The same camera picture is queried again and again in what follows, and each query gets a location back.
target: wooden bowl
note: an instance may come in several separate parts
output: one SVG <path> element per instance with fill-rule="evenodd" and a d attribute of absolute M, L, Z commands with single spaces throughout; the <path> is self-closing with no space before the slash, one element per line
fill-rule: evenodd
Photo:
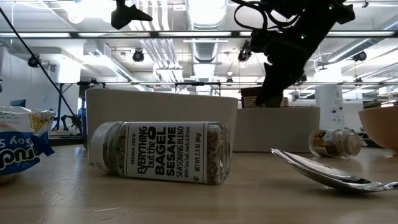
<path fill-rule="evenodd" d="M 362 110 L 359 118 L 369 138 L 386 149 L 398 151 L 398 106 Z"/>

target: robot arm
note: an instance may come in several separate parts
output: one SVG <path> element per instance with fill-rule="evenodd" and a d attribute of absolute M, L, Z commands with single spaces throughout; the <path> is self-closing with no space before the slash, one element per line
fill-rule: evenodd
<path fill-rule="evenodd" d="M 247 52 L 262 52 L 271 65 L 264 63 L 266 79 L 257 96 L 256 104 L 261 105 L 269 98 L 283 93 L 302 75 L 307 60 L 316 51 L 336 22 L 344 24 L 355 19 L 353 5 L 343 5 L 346 0 L 261 0 L 240 4 L 235 11 L 235 21 L 243 28 L 252 29 Z M 259 11 L 264 23 L 262 28 L 241 24 L 236 12 L 243 6 Z M 271 12 L 275 10 L 290 22 L 276 20 Z M 267 26 L 267 18 L 275 24 Z"/>

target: security camera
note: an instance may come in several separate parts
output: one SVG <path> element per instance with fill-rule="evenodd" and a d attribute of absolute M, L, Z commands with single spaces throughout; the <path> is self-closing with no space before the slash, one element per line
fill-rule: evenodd
<path fill-rule="evenodd" d="M 31 57 L 28 61 L 27 61 L 27 64 L 30 66 L 30 67 L 32 67 L 32 68 L 37 68 L 37 67 L 39 67 L 39 63 L 41 63 L 41 61 L 40 61 L 40 55 L 35 55 L 36 56 L 36 58 L 35 57 Z"/>
<path fill-rule="evenodd" d="M 135 62 L 142 62 L 144 60 L 142 49 L 136 49 L 136 52 L 132 55 L 132 59 Z"/>
<path fill-rule="evenodd" d="M 353 56 L 353 60 L 354 60 L 355 62 L 357 62 L 357 61 L 363 62 L 363 61 L 366 60 L 366 57 L 367 57 L 366 53 L 362 51 L 362 52 L 360 52 L 360 53 L 354 55 L 354 56 Z"/>
<path fill-rule="evenodd" d="M 250 41 L 245 40 L 241 51 L 239 52 L 238 55 L 238 60 L 239 62 L 247 62 L 247 60 L 249 60 L 249 58 L 251 57 L 251 50 L 250 50 Z"/>

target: fluorescent light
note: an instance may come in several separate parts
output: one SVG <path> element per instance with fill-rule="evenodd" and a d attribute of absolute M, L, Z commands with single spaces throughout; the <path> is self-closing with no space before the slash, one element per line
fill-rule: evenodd
<path fill-rule="evenodd" d="M 340 36 L 383 36 L 390 37 L 394 35 L 395 31 L 330 31 L 328 37 L 340 37 Z"/>
<path fill-rule="evenodd" d="M 239 36 L 241 36 L 241 37 L 250 37 L 251 36 L 251 32 L 240 32 Z"/>
<path fill-rule="evenodd" d="M 26 37 L 26 38 L 59 38 L 59 37 L 70 37 L 69 33 L 19 33 L 21 37 Z M 15 33 L 0 33 L 0 37 L 17 37 Z"/>
<path fill-rule="evenodd" d="M 391 107 L 394 106 L 392 103 L 389 104 L 382 104 L 381 107 L 385 108 L 385 107 Z"/>
<path fill-rule="evenodd" d="M 105 83 L 106 85 L 131 85 L 129 82 L 111 82 L 111 83 Z"/>
<path fill-rule="evenodd" d="M 170 83 L 170 82 L 168 82 L 168 83 L 166 83 L 166 82 L 164 82 L 164 83 L 162 83 L 162 82 L 155 82 L 155 83 L 140 82 L 139 84 L 140 85 L 175 85 L 175 83 Z"/>
<path fill-rule="evenodd" d="M 80 37 L 150 37 L 148 32 L 80 32 Z"/>
<path fill-rule="evenodd" d="M 159 32 L 160 37 L 229 37 L 232 32 L 218 31 L 186 31 L 186 32 Z"/>
<path fill-rule="evenodd" d="M 246 86 L 252 86 L 252 85 L 261 85 L 261 83 L 255 83 L 255 82 L 223 82 L 221 83 L 222 85 L 246 85 Z"/>
<path fill-rule="evenodd" d="M 191 43 L 228 43 L 229 41 L 228 40 L 201 40 L 201 39 L 199 39 L 199 40 L 183 40 L 182 42 L 184 42 L 184 43 L 188 43 L 188 44 L 191 44 Z"/>

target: ceiling duct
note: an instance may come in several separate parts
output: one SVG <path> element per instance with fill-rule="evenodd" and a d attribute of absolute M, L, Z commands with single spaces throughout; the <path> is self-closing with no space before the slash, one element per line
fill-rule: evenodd
<path fill-rule="evenodd" d="M 123 65 L 121 65 L 117 60 L 112 59 L 112 50 L 106 44 L 104 45 L 102 52 L 96 49 L 94 52 L 87 52 L 87 53 L 91 55 L 93 58 L 96 58 L 99 63 L 108 67 L 115 74 L 120 75 L 121 77 L 126 79 L 127 82 L 139 82 L 138 80 L 133 78 L 132 74 L 128 72 L 128 70 L 124 68 Z M 150 88 L 146 86 L 136 85 L 135 87 L 139 91 L 152 91 Z"/>
<path fill-rule="evenodd" d="M 185 0 L 190 30 L 222 30 L 224 27 L 228 0 Z M 195 76 L 210 79 L 215 71 L 214 62 L 218 43 L 192 43 L 193 62 L 207 63 L 193 66 Z"/>
<path fill-rule="evenodd" d="M 375 30 L 397 30 L 397 29 L 398 29 L 398 15 L 392 17 L 388 21 L 384 22 L 383 24 L 375 28 Z M 348 45 L 340 48 L 336 52 L 333 52 L 331 55 L 329 55 L 328 62 L 329 63 L 340 62 L 344 59 L 347 59 L 362 52 L 363 50 L 379 43 L 384 39 L 385 38 L 370 38 L 370 39 L 354 40 Z"/>

